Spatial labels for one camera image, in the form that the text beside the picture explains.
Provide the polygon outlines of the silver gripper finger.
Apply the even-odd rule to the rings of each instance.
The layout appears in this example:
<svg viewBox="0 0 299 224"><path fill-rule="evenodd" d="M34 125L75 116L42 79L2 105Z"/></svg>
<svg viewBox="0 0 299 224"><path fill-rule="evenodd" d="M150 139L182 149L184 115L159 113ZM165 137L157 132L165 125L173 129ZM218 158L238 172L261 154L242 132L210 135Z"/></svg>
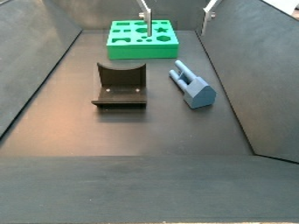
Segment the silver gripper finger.
<svg viewBox="0 0 299 224"><path fill-rule="evenodd" d="M209 22L216 18L216 9L218 5L221 4L221 0L210 0L208 6L204 8L205 17L204 17L204 24L201 28L201 35L206 34L206 29Z"/></svg>
<svg viewBox="0 0 299 224"><path fill-rule="evenodd" d="M153 36L153 11L146 4L146 0L137 0L142 12L139 13L139 17L146 21L147 24L147 36Z"/></svg>

